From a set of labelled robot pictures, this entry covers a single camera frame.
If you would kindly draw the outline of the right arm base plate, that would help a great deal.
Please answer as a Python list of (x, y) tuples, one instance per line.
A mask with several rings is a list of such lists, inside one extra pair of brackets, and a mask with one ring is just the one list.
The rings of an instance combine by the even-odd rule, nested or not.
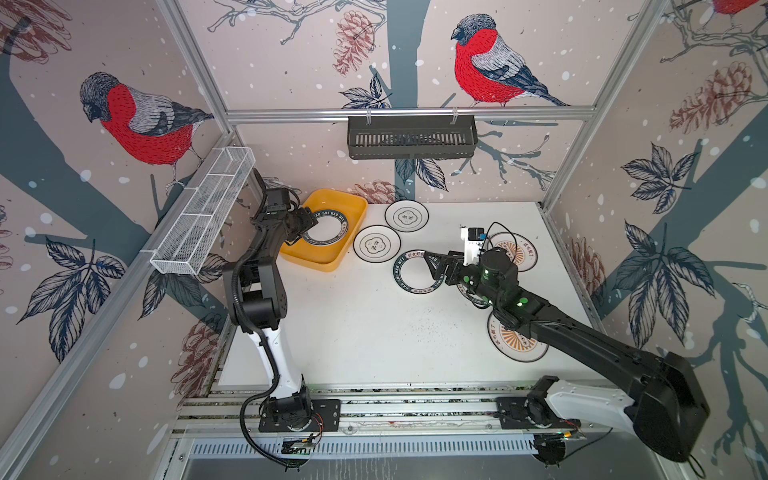
[(577, 419), (558, 417), (543, 400), (530, 400), (527, 397), (497, 397), (498, 419), (503, 430), (548, 429), (578, 430), (581, 422)]

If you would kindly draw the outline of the green rim lettered plate front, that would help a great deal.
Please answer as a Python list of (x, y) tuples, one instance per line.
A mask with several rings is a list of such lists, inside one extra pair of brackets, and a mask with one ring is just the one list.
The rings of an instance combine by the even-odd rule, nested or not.
[(302, 234), (305, 242), (316, 247), (333, 245), (342, 240), (348, 232), (347, 217), (333, 209), (319, 210), (314, 213), (317, 223)]

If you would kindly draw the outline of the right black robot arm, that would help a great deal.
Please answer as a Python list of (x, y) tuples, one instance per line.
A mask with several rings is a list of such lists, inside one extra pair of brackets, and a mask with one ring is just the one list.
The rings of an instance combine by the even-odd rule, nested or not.
[(459, 252), (426, 252), (424, 260), (434, 279), (462, 285), (487, 301), (504, 328), (561, 351), (612, 383), (611, 388), (584, 387), (541, 377), (526, 397), (533, 424), (594, 422), (634, 434), (670, 461), (690, 459), (710, 408), (685, 358), (660, 357), (574, 320), (522, 288), (518, 268), (502, 248), (483, 251), (471, 263)]

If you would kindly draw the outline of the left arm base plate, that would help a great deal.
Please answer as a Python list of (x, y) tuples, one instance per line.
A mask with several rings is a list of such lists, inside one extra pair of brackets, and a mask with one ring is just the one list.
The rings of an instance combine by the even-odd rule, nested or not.
[(339, 429), (339, 399), (302, 400), (270, 398), (260, 411), (260, 433), (336, 432)]

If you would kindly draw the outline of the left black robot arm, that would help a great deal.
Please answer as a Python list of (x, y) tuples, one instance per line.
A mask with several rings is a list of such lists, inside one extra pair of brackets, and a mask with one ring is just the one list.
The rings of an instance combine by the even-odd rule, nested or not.
[(253, 396), (263, 401), (262, 418), (299, 431), (313, 421), (314, 411), (303, 375), (281, 339), (288, 298), (277, 259), (281, 248), (301, 240), (317, 219), (299, 205), (295, 192), (270, 188), (257, 171), (253, 175), (260, 194), (251, 218), (255, 234), (246, 252), (224, 267), (225, 296), (231, 322), (253, 342), (267, 374), (268, 389)]

